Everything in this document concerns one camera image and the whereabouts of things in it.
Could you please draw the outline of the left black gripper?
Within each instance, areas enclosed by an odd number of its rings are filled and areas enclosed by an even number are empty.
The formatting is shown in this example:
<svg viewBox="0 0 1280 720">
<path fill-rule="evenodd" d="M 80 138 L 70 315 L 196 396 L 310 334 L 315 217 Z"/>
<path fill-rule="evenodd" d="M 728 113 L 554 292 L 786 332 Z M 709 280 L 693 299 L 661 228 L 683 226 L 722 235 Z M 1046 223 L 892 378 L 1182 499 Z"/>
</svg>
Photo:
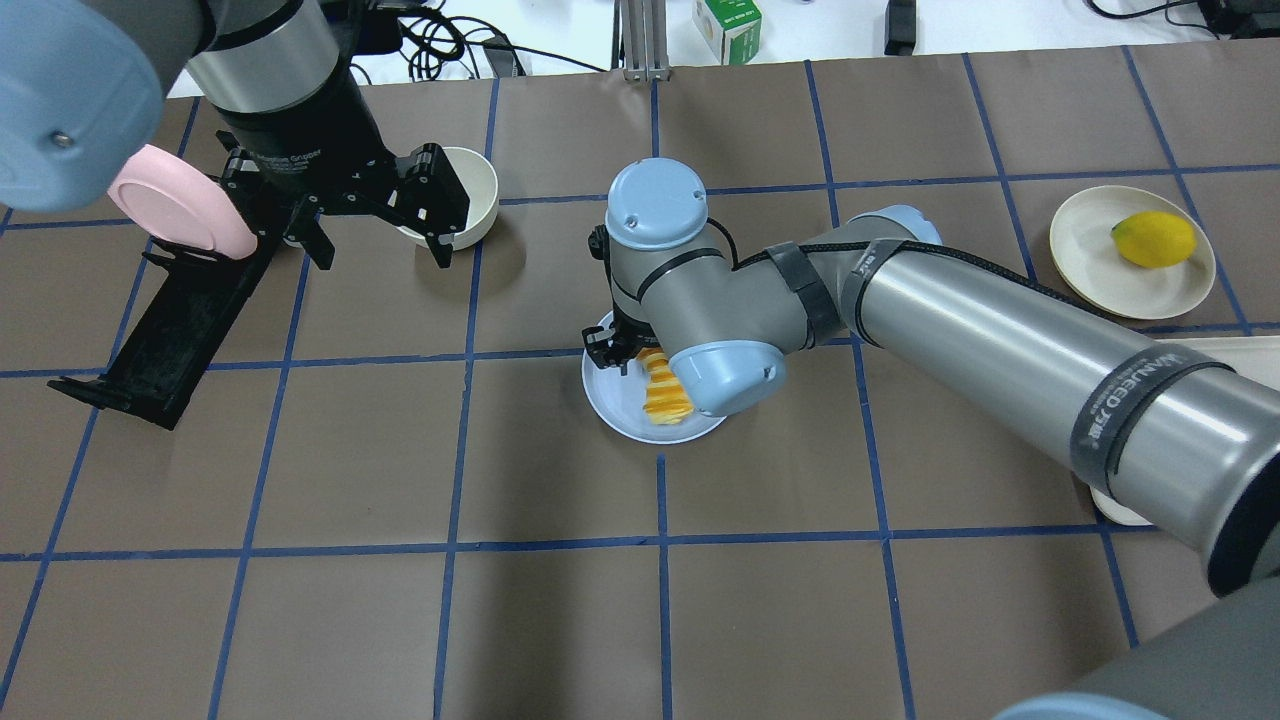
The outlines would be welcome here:
<svg viewBox="0 0 1280 720">
<path fill-rule="evenodd" d="M 321 272 L 335 258 L 320 225 L 323 206 L 337 215 L 390 208 L 394 223 L 421 236 L 439 268 L 451 266 L 452 241 L 470 209 L 462 181 L 438 143 L 394 155 L 352 76 L 329 76 L 310 97 L 275 111 L 218 111 L 287 199 L 316 199 L 282 204 L 280 240 L 302 249 Z"/>
</svg>

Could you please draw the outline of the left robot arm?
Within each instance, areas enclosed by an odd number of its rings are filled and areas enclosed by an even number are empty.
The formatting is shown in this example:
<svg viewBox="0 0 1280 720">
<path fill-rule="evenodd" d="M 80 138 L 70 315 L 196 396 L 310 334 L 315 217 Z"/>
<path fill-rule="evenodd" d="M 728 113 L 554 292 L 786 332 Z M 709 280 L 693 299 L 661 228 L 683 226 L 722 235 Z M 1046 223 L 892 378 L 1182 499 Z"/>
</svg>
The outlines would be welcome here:
<svg viewBox="0 0 1280 720">
<path fill-rule="evenodd" d="M 221 183 L 257 241 L 297 243 L 328 269 L 320 215 L 376 217 L 451 264 L 462 182 L 435 143 L 404 158 L 384 145 L 316 1 L 5 1 L 3 202 L 64 213 L 104 196 L 182 72 L 259 173 L 259 190 Z"/>
</svg>

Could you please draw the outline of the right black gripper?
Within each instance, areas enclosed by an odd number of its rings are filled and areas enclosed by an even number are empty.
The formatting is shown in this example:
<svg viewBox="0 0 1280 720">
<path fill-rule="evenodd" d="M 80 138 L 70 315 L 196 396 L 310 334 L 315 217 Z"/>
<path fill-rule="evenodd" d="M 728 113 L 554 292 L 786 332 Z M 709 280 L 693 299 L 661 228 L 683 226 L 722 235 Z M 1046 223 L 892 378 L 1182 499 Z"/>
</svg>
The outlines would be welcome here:
<svg viewBox="0 0 1280 720">
<path fill-rule="evenodd" d="M 628 364 L 643 350 L 659 348 L 660 343 L 649 323 L 630 316 L 614 304 L 607 319 L 582 329 L 582 346 L 596 369 L 617 369 L 627 375 Z"/>
</svg>

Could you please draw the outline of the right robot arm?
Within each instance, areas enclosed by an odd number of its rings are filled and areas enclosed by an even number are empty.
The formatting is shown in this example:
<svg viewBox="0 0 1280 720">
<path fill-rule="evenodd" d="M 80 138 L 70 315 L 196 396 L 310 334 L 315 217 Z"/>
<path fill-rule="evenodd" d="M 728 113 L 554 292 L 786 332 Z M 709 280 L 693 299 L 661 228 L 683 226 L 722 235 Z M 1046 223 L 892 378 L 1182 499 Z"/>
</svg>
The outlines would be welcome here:
<svg viewBox="0 0 1280 720">
<path fill-rule="evenodd" d="M 968 398 L 1089 487 L 1193 548 L 1217 602 L 1006 719 L 1275 719 L 1277 391 L 942 245 L 915 209 L 855 217 L 728 260 L 685 164 L 622 169 L 589 236 L 613 320 L 599 368 L 658 346 L 692 406 L 728 416 L 774 393 L 785 357 L 840 331 Z"/>
</svg>

